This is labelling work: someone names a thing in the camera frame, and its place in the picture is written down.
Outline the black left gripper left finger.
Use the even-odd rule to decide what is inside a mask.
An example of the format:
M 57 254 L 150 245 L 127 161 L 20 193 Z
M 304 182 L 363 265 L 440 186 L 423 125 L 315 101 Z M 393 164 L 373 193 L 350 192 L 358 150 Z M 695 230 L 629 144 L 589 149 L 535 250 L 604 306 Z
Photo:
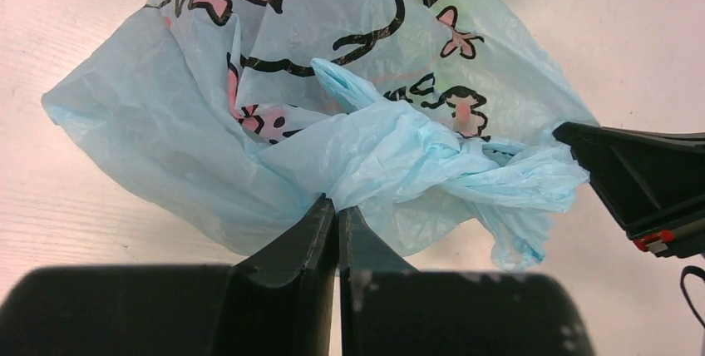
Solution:
M 324 355 L 335 210 L 304 217 L 236 265 L 35 269 L 1 307 L 4 355 Z

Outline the light blue plastic bag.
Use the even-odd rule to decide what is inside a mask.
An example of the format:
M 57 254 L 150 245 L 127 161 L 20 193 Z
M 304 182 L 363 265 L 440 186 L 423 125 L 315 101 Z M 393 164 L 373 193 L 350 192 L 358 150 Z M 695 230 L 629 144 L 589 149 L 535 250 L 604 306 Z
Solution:
M 112 180 L 241 255 L 326 195 L 397 253 L 460 223 L 545 257 L 596 120 L 501 0 L 147 0 L 42 97 Z

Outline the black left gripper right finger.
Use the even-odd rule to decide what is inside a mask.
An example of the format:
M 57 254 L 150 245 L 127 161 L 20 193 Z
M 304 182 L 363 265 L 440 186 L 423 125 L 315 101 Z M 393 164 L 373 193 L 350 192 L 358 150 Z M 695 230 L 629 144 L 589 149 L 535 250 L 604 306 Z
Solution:
M 367 224 L 338 216 L 346 355 L 591 355 L 564 288 L 544 274 L 420 271 Z

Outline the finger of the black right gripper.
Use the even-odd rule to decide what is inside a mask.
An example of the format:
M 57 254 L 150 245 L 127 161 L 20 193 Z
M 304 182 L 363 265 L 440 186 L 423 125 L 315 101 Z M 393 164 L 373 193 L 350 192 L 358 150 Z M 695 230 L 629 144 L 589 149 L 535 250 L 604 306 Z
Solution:
M 703 133 L 566 122 L 553 136 L 589 172 L 595 193 L 638 249 L 679 259 L 703 253 Z

